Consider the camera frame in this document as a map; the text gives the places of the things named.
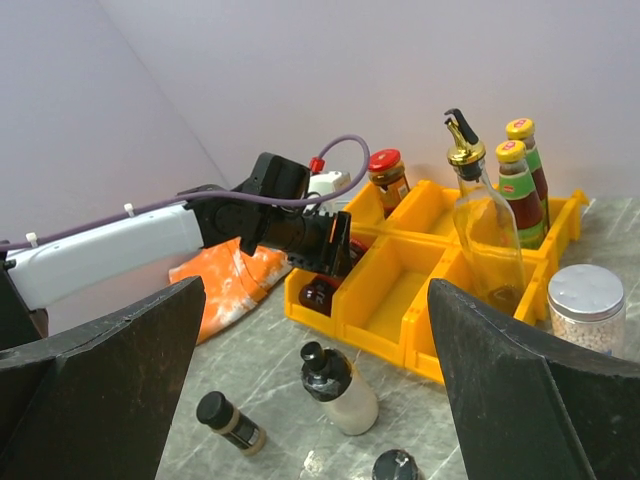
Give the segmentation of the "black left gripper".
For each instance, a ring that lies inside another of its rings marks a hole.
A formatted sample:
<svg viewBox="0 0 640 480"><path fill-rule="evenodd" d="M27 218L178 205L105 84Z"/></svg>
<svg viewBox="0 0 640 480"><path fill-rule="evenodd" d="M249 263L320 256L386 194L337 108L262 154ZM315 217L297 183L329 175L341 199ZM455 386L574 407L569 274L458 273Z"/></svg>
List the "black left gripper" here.
<svg viewBox="0 0 640 480"><path fill-rule="evenodd" d="M285 252L296 268L346 277L350 253L351 214L296 215L270 208L260 229L259 245Z"/></svg>

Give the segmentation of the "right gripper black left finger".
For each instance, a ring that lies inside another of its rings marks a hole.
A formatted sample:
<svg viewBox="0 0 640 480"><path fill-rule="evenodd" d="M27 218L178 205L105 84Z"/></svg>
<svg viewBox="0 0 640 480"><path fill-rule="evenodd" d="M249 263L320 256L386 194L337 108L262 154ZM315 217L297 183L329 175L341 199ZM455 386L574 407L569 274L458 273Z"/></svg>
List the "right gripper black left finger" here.
<svg viewBox="0 0 640 480"><path fill-rule="evenodd" d="M204 304L201 278L189 277L57 335L2 346L2 478L154 478Z"/></svg>

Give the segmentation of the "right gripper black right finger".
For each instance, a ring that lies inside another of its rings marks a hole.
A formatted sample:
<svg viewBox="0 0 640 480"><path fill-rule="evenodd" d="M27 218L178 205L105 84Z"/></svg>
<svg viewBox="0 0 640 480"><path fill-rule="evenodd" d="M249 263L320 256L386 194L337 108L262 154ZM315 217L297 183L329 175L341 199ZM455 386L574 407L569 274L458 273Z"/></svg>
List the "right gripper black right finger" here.
<svg viewBox="0 0 640 480"><path fill-rule="evenodd" d="M471 479L636 479L639 366L506 315L444 279L430 306Z"/></svg>

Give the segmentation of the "red lid sauce jar front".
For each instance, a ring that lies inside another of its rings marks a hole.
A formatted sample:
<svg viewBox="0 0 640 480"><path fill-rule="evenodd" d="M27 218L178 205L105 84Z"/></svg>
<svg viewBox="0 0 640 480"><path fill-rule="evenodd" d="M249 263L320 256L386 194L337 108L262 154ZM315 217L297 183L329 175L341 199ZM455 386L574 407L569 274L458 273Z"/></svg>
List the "red lid sauce jar front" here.
<svg viewBox="0 0 640 480"><path fill-rule="evenodd" d="M350 239L350 253L353 268L363 258L367 250L368 246L361 239L357 237ZM298 294L298 300L305 308L325 316L330 316L333 296L345 279L346 277L332 277L318 274L311 282L301 288Z"/></svg>

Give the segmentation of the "red lid sauce jar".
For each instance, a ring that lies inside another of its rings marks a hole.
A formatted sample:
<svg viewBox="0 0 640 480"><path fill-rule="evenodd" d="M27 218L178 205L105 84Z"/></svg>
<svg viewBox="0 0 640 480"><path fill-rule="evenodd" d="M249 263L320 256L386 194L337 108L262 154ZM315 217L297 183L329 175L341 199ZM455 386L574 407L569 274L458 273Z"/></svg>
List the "red lid sauce jar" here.
<svg viewBox="0 0 640 480"><path fill-rule="evenodd" d="M353 268L363 258L367 250L368 246L361 239L357 237L350 239L350 253ZM332 277L318 274L311 282L301 288L298 294L298 300L305 308L325 316L330 316L333 296L345 279L346 277Z"/></svg>
<svg viewBox="0 0 640 480"><path fill-rule="evenodd" d="M410 191L401 152L389 148L373 153L369 159L368 176L378 189L384 217L388 218Z"/></svg>

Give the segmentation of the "red lid sauce jar back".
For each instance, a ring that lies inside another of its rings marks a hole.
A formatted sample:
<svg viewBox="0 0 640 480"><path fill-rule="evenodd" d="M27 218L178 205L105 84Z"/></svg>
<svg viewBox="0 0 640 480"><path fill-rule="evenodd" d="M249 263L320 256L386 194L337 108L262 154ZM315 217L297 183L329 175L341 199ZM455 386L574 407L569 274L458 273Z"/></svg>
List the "red lid sauce jar back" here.
<svg viewBox="0 0 640 480"><path fill-rule="evenodd" d="M388 218L410 191L401 152L389 148L373 153L369 159L368 176L378 189L384 217Z"/></svg>

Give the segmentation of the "glass oil bottle gold spout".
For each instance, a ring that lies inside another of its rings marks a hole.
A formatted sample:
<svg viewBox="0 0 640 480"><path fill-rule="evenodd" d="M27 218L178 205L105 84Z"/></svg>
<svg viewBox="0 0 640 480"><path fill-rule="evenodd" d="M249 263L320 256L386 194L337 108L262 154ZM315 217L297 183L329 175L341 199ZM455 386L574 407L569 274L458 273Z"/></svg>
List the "glass oil bottle gold spout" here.
<svg viewBox="0 0 640 480"><path fill-rule="evenodd" d="M454 140L447 160L457 175L460 192L453 223L473 275L474 294L512 316L526 289L513 212L492 186L485 166L485 145L462 111L451 108L445 116L445 126Z"/></svg>

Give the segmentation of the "chili sauce bottle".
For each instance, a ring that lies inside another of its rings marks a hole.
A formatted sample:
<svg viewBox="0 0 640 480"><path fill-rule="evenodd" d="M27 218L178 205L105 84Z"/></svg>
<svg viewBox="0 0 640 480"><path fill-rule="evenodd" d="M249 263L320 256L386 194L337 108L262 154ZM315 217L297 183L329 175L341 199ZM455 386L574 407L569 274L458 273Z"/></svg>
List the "chili sauce bottle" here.
<svg viewBox="0 0 640 480"><path fill-rule="evenodd" d="M541 200L526 161L526 146L520 140L507 140L496 147L499 163L499 192L515 216L520 246L537 250L545 238Z"/></svg>
<svg viewBox="0 0 640 480"><path fill-rule="evenodd" d="M509 140L520 140L525 144L526 161L541 201L545 232L548 232L550 228L548 184L535 141L535 123L530 118L521 117L510 121L505 131Z"/></svg>

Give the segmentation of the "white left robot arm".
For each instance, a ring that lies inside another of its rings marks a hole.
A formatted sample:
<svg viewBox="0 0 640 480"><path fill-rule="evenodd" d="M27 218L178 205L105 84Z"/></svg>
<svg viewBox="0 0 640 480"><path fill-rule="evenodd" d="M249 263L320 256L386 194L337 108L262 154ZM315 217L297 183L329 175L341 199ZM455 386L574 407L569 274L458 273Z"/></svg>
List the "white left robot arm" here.
<svg viewBox="0 0 640 480"><path fill-rule="evenodd" d="M4 244L1 300L44 310L103 280L233 239L247 255L266 247L295 268L344 277L353 266L351 217L329 204L353 184L345 172L320 168L319 160L306 167L263 153L232 190L203 186L67 233Z"/></svg>

